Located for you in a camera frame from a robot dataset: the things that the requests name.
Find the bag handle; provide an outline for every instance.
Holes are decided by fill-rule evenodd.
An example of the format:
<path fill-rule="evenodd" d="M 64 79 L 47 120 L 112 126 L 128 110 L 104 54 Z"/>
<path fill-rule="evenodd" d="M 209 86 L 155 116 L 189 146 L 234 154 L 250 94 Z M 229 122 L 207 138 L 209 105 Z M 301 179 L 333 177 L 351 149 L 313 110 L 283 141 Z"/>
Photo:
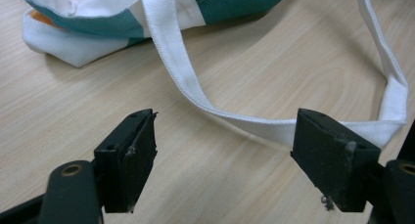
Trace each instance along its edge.
<path fill-rule="evenodd" d="M 144 12 L 153 41 L 161 59 L 182 94 L 195 106 L 258 137 L 293 145 L 295 119 L 264 119 L 225 112 L 215 108 L 205 95 L 189 60 L 178 24 L 175 0 L 142 0 Z M 384 76 L 385 89 L 378 120 L 342 124 L 383 147 L 394 133 L 406 123 L 408 85 L 389 48 L 370 0 L 357 0 L 360 14 L 369 27 L 378 48 Z"/>

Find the bag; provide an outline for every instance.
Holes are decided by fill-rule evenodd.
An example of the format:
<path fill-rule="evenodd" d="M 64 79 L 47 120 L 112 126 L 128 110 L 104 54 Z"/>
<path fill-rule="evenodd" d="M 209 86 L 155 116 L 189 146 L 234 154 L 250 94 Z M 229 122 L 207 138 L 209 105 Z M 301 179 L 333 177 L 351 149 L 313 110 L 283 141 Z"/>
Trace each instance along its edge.
<path fill-rule="evenodd" d="M 195 106 L 258 137 L 292 145 L 295 119 L 263 119 L 215 108 L 199 84 L 181 29 L 267 11 L 281 0 L 25 0 L 23 39 L 37 52 L 76 67 L 152 37 L 182 94 Z M 388 81 L 378 120 L 342 122 L 383 147 L 406 123 L 408 85 L 387 45 L 370 0 L 357 0 L 378 48 Z"/>

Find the bag strap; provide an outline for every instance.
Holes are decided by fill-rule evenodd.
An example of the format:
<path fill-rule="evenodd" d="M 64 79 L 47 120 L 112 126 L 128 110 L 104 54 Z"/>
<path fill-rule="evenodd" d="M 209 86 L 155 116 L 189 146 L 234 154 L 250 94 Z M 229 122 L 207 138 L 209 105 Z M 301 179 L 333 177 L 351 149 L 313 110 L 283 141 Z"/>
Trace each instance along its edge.
<path fill-rule="evenodd" d="M 215 108 L 205 95 L 189 60 L 178 24 L 175 0 L 142 0 L 146 20 L 161 59 L 182 94 L 195 106 L 258 137 L 293 145 L 295 119 L 264 119 L 225 112 Z M 370 0 L 357 0 L 378 48 L 384 75 L 385 89 L 378 120 L 342 122 L 377 146 L 383 147 L 393 134 L 406 123 L 408 85 L 389 48 Z"/>

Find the white fabric strap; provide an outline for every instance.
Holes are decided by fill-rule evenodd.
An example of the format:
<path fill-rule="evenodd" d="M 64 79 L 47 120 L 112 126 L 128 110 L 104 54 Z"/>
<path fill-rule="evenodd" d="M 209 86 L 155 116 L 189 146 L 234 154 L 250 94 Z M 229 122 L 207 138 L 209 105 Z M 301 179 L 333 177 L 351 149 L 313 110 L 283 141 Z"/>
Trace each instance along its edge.
<path fill-rule="evenodd" d="M 377 121 L 342 123 L 375 145 L 383 147 L 406 122 L 408 87 L 383 37 L 370 0 L 358 0 L 358 4 L 378 47 L 388 85 Z M 295 119 L 256 118 L 215 108 L 202 90 L 190 63 L 178 24 L 175 0 L 143 0 L 143 6 L 150 33 L 161 59 L 180 91 L 190 102 L 203 111 L 217 115 L 258 137 L 277 143 L 293 144 Z"/>

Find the wooden table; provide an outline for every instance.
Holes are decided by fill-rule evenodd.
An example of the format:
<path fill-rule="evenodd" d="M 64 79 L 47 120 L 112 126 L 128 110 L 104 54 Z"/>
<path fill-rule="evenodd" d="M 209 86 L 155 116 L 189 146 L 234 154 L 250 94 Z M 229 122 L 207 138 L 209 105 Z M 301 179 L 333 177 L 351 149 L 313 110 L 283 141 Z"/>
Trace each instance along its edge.
<path fill-rule="evenodd" d="M 410 85 L 415 0 L 372 0 Z M 49 173 L 93 150 L 130 113 L 152 108 L 159 154 L 133 214 L 106 223 L 366 223 L 327 211 L 290 157 L 206 115 L 175 87 L 151 41 L 84 68 L 29 50 L 24 0 L 0 0 L 0 211 L 44 193 Z M 183 32 L 206 93 L 219 108 L 295 118 L 298 108 L 337 120 L 377 118 L 386 81 L 355 0 L 283 0 L 266 15 Z M 412 123 L 384 148 L 395 158 Z"/>

